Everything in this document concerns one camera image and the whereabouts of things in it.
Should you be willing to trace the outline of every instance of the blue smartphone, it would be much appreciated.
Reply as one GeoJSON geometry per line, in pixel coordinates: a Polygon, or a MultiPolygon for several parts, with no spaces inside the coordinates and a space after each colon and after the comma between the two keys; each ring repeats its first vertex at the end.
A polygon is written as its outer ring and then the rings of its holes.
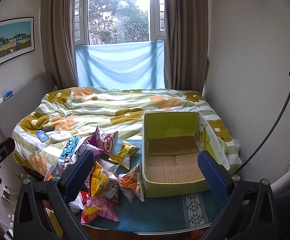
{"type": "Polygon", "coordinates": [[[36,132],[36,135],[37,135],[38,139],[41,140],[41,142],[45,142],[45,141],[48,140],[47,135],[46,135],[46,134],[44,133],[44,131],[42,131],[42,130],[37,131],[37,132],[36,132]]]}

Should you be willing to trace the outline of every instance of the metal rod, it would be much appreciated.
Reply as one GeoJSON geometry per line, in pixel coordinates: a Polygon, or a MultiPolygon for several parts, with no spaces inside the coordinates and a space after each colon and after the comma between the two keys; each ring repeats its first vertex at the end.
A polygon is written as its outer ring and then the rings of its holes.
{"type": "Polygon", "coordinates": [[[270,129],[270,131],[268,132],[268,134],[266,135],[266,137],[264,138],[264,140],[261,142],[261,144],[257,147],[257,149],[253,152],[253,154],[238,168],[238,170],[234,173],[234,174],[237,174],[251,159],[252,157],[255,156],[255,154],[259,151],[259,149],[264,145],[264,143],[267,141],[267,139],[269,138],[269,136],[272,134],[272,131],[275,129],[276,125],[278,124],[279,120],[281,119],[286,107],[287,107],[287,104],[290,100],[290,90],[289,90],[289,93],[288,93],[288,96],[286,98],[286,101],[285,101],[285,104],[282,108],[282,110],[280,111],[274,125],[272,126],[272,128],[270,129]]]}

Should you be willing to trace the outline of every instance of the blue gripper pad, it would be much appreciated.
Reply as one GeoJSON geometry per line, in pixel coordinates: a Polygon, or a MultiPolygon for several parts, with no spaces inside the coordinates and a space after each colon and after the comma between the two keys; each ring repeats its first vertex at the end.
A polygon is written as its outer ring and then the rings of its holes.
{"type": "Polygon", "coordinates": [[[230,174],[224,166],[216,163],[208,151],[201,151],[198,154],[197,161],[198,167],[204,175],[215,199],[226,204],[233,187],[230,174]]]}
{"type": "Polygon", "coordinates": [[[93,151],[84,150],[77,161],[64,171],[61,185],[65,203],[72,202],[76,199],[94,163],[95,158],[93,151]]]}

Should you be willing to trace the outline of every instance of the white wall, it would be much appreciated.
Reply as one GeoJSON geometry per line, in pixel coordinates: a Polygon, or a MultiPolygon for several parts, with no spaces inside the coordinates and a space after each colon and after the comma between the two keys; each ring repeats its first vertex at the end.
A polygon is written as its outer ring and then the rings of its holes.
{"type": "MultiPolygon", "coordinates": [[[[17,91],[31,80],[45,73],[42,46],[40,41],[40,2],[41,0],[2,0],[0,2],[0,21],[17,17],[34,16],[35,51],[12,59],[0,65],[0,97],[7,91],[17,91]]],[[[17,174],[22,170],[10,155],[1,164],[0,176],[3,180],[0,185],[6,184],[13,192],[18,192],[21,182],[12,172],[17,174]]],[[[0,221],[9,225],[8,214],[13,213],[14,205],[0,197],[0,221]]]]}
{"type": "MultiPolygon", "coordinates": [[[[290,0],[209,0],[206,100],[241,145],[245,161],[275,122],[290,89],[290,0]]],[[[290,161],[290,102],[276,129],[242,169],[272,183],[290,161]]]]}

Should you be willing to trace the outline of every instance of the brown curtain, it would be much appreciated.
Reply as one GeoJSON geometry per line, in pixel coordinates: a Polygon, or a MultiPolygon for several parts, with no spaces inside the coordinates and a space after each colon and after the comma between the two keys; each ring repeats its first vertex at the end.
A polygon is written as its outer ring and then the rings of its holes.
{"type": "Polygon", "coordinates": [[[77,87],[74,0],[41,1],[41,39],[45,70],[58,89],[77,87]]]}
{"type": "Polygon", "coordinates": [[[202,93],[208,71],[208,1],[165,0],[166,88],[202,93]]]}

